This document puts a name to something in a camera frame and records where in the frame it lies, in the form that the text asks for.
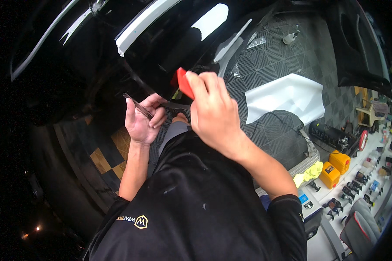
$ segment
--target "black t-shirt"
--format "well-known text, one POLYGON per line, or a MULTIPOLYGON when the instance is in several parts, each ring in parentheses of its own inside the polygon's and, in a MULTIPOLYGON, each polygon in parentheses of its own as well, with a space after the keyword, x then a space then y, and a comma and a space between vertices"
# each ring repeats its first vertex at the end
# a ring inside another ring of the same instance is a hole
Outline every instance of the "black t-shirt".
POLYGON ((173 138, 129 202, 118 197, 85 260, 306 260, 294 195, 266 211, 251 175, 194 132, 173 138))

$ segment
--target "blue label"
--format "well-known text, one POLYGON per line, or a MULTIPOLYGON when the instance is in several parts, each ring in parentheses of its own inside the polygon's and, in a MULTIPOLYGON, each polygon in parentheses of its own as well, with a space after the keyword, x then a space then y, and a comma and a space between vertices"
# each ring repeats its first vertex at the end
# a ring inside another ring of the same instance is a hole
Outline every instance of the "blue label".
POLYGON ((302 190, 298 190, 298 192, 299 192, 299 199, 300 199, 300 203, 305 203, 307 200, 309 200, 309 198, 306 196, 306 194, 305 193, 303 193, 303 191, 302 190))

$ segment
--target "gray shorts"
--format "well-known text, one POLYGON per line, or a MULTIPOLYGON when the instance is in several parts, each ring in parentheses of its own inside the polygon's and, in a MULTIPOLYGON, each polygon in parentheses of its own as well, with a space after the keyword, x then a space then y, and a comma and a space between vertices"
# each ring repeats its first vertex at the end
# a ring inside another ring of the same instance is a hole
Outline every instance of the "gray shorts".
POLYGON ((173 122, 172 124, 170 124, 170 127, 168 127, 166 136, 164 137, 164 140, 160 146, 160 148, 158 149, 158 152, 161 153, 163 152, 163 149, 165 147, 165 145, 168 143, 168 141, 172 138, 174 138, 175 136, 182 134, 184 132, 187 132, 189 130, 190 126, 187 125, 184 122, 173 122))

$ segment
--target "cable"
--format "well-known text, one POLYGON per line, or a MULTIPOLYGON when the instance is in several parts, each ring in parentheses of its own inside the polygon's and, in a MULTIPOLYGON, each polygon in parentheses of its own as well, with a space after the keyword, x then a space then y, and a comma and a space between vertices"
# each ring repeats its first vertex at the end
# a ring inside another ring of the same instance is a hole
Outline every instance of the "cable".
MULTIPOLYGON (((287 122, 284 123, 284 122, 282 121, 282 119, 281 119, 280 117, 278 117, 274 112, 269 112, 269 113, 271 113, 272 115, 274 115, 283 125, 287 125, 287 122)), ((250 139, 252 139, 252 137, 254 136, 255 130, 257 129, 257 125, 258 125, 258 122, 257 122, 256 125, 255 125, 254 132, 253 132, 253 134, 252 134, 252 136, 251 136, 250 139)), ((324 151, 326 151, 326 152, 328 152, 328 153, 330 153, 330 154, 340 154, 340 153, 341 153, 341 152, 334 153, 334 152, 331 152, 331 151, 329 151, 329 150, 324 149, 322 146, 318 145, 317 143, 313 142, 311 139, 306 138, 306 137, 304 137, 301 133, 299 133, 299 130, 300 130, 300 129, 296 131, 294 128, 292 128, 291 130, 293 130, 293 131, 294 131, 297 135, 299 135, 300 137, 302 137, 302 138, 304 138, 304 139, 310 140, 313 144, 315 144, 316 146, 318 146, 319 148, 323 149, 324 151)))

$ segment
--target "yellow microfiber towel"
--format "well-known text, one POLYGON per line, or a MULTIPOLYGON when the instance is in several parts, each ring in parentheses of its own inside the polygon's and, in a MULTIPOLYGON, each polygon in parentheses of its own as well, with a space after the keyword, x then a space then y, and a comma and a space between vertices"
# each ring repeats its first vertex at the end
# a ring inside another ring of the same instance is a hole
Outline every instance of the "yellow microfiber towel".
POLYGON ((311 179, 316 179, 321 174, 322 168, 324 167, 324 163, 321 161, 315 162, 309 169, 307 169, 304 173, 297 174, 293 181, 296 184, 296 187, 300 187, 300 185, 304 181, 308 181, 311 179))

